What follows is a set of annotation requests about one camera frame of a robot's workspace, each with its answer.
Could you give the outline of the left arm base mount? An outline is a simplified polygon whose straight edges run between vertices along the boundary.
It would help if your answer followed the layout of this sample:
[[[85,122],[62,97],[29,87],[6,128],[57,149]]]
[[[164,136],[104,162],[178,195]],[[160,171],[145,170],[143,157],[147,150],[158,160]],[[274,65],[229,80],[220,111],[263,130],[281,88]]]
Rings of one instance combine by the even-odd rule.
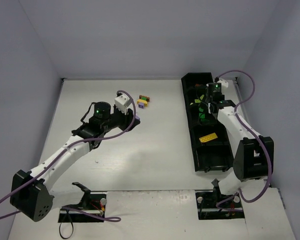
[[[80,189],[83,195],[80,201],[68,204],[66,207],[81,210],[90,215],[105,218],[107,193],[102,191],[92,191],[79,182],[73,182],[73,186]],[[73,210],[61,208],[58,216],[58,223],[103,223],[103,219],[93,218]]]

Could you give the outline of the yellow long lego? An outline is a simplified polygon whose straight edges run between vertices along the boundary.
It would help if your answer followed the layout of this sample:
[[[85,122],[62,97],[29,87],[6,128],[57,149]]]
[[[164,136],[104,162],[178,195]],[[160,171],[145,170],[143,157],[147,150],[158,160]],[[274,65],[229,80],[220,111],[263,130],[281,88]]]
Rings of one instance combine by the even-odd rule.
[[[201,143],[207,143],[207,142],[210,142],[210,141],[213,141],[213,140],[216,140],[218,138],[217,134],[214,132],[214,133],[211,133],[211,134],[208,134],[208,135],[205,135],[205,136],[202,136],[199,138],[199,141]]]

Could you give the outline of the black compartment bin row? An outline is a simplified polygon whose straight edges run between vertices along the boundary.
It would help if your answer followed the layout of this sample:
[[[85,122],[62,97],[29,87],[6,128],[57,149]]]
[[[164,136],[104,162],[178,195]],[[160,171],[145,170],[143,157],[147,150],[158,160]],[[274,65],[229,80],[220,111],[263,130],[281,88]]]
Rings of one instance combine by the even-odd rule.
[[[233,166],[233,153],[226,128],[209,113],[204,103],[210,72],[189,72],[181,78],[194,169],[226,172]]]

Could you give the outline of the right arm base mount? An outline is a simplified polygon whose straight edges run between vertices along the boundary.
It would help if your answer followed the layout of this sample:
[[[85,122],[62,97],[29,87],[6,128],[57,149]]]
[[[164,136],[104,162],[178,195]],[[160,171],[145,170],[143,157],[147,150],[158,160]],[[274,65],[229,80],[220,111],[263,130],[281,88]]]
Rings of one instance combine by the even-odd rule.
[[[239,194],[221,194],[219,181],[212,181],[212,190],[196,190],[195,199],[199,220],[244,219],[245,214]]]

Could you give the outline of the purple block lego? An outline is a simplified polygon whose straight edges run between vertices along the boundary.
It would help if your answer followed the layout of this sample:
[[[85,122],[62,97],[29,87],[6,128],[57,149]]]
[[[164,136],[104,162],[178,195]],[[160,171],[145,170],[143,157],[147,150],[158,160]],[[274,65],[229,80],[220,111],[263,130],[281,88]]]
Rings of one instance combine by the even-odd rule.
[[[146,107],[146,105],[145,105],[144,103],[139,103],[139,104],[138,104],[138,107],[139,107],[140,109],[144,109],[144,108]]]

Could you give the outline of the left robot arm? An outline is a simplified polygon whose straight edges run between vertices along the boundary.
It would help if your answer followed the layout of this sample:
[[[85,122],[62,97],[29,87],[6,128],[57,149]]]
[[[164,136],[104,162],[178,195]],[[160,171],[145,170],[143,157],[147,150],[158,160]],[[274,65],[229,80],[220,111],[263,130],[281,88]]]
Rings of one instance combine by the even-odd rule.
[[[119,128],[124,134],[140,124],[134,101],[124,94],[115,98],[113,106],[101,101],[92,102],[89,107],[94,109],[93,116],[88,122],[81,119],[81,126],[72,131],[60,149],[28,172],[19,170],[13,176],[10,204],[34,222],[41,221],[55,208],[82,211],[88,207],[91,191],[83,184],[73,182],[83,191],[82,196],[74,198],[78,203],[57,203],[61,194],[52,192],[54,184],[76,161],[108,140],[108,132]]]

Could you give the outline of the yellow curved lego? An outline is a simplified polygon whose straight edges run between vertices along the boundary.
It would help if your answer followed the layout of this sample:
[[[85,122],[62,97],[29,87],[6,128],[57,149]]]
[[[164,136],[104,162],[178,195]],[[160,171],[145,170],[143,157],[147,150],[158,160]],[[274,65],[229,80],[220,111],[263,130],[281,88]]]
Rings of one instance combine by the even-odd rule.
[[[141,104],[141,103],[143,103],[144,105],[147,105],[147,104],[148,104],[148,102],[147,102],[146,100],[138,99],[138,100],[137,100],[137,104]]]

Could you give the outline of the dark brown lego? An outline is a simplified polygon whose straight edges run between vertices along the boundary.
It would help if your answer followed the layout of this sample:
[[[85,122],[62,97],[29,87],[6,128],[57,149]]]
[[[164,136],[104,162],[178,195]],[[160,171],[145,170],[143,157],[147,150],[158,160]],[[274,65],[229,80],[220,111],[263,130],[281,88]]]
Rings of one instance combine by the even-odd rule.
[[[147,98],[147,99],[149,99],[149,101],[150,101],[150,98],[149,98],[148,96],[145,96],[145,95],[139,95],[139,99],[143,99],[143,98]]]

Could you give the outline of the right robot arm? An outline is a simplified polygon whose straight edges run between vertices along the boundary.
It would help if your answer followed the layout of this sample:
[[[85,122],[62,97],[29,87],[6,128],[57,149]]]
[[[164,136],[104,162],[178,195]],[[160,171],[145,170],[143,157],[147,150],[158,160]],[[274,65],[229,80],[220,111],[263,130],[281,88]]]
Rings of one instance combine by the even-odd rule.
[[[230,133],[234,140],[232,170],[218,182],[223,195],[242,194],[242,187],[250,180],[267,178],[262,191],[253,199],[241,199],[253,203],[265,193],[274,170],[274,141],[254,130],[238,112],[239,105],[225,99],[221,81],[206,85],[204,102],[208,111]]]

